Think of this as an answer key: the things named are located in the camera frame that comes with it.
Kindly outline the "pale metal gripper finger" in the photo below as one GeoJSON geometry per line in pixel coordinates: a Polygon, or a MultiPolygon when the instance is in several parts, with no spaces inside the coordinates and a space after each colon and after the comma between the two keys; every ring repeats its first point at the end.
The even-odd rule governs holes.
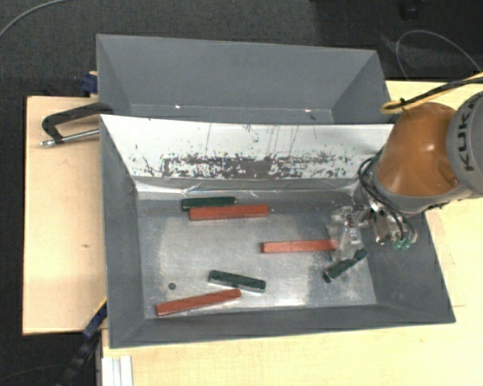
{"type": "Polygon", "coordinates": [[[331,213],[326,231],[330,238],[341,238],[357,225],[357,212],[352,208],[338,208],[331,213]]]}
{"type": "Polygon", "coordinates": [[[355,252],[363,247],[360,228],[343,227],[339,237],[339,247],[336,250],[337,261],[352,259],[355,252]]]}

